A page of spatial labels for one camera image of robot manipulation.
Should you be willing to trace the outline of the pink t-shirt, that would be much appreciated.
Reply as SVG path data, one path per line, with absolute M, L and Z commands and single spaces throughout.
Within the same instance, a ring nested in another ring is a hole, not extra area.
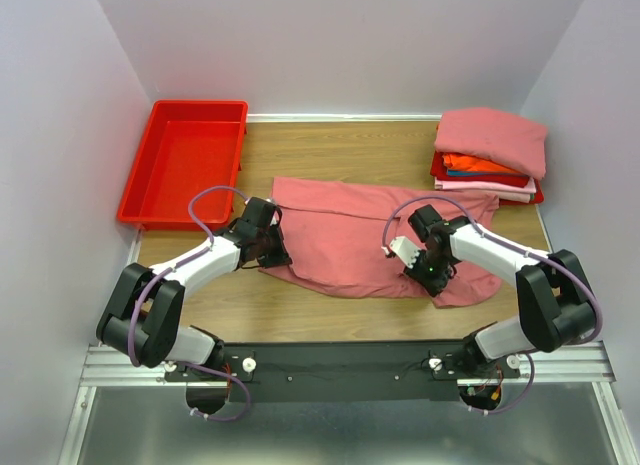
M 281 230 L 292 262 L 267 274 L 341 298 L 418 298 L 425 289 L 408 278 L 397 258 L 387 258 L 382 241 L 416 237 L 408 218 L 433 206 L 453 219 L 468 210 L 488 227 L 499 199 L 480 192 L 420 191 L 410 188 L 277 177 L 272 197 L 283 212 Z

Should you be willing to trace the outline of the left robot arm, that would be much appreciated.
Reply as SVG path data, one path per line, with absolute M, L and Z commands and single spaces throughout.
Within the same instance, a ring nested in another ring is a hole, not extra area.
M 263 269 L 290 265 L 282 218 L 273 201 L 252 197 L 240 217 L 194 249 L 152 267 L 127 265 L 98 321 L 97 339 L 135 366 L 187 364 L 197 378 L 214 378 L 225 370 L 224 342 L 197 327 L 182 326 L 184 302 L 249 262 Z

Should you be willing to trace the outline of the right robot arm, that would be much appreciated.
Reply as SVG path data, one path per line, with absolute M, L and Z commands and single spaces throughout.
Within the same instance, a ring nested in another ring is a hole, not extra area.
M 550 353 L 599 333 L 601 312 L 573 252 L 527 248 L 467 216 L 446 219 L 431 205 L 414 211 L 408 224 L 414 235 L 395 237 L 390 249 L 431 298 L 451 302 L 473 278 L 515 292 L 513 317 L 470 333 L 445 359 L 452 373 L 480 377 L 509 355 Z

